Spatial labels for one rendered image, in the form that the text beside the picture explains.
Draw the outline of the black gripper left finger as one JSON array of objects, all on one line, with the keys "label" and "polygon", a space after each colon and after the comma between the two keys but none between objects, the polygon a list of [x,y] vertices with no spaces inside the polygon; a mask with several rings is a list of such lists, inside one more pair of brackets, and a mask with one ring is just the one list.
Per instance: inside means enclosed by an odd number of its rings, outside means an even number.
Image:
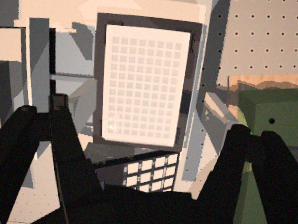
[{"label": "black gripper left finger", "polygon": [[49,95],[49,112],[23,105],[0,128],[0,224],[7,224],[40,141],[51,141],[66,223],[121,224],[78,137],[96,109],[96,93],[97,80],[88,79],[69,96]]}]

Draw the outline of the white well plate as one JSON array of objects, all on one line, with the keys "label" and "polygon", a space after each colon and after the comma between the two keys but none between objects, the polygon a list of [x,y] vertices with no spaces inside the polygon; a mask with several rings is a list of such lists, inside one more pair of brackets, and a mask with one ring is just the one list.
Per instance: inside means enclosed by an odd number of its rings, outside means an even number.
[{"label": "white well plate", "polygon": [[174,145],[189,40],[185,32],[107,25],[102,138]]}]

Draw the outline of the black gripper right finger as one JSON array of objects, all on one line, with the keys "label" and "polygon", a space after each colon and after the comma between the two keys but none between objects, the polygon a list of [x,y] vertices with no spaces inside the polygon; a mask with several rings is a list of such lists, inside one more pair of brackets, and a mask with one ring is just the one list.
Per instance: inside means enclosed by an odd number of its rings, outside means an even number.
[{"label": "black gripper right finger", "polygon": [[201,121],[218,159],[183,224],[233,224],[245,162],[267,224],[298,224],[298,163],[283,139],[273,131],[250,134],[215,93],[206,92]]}]

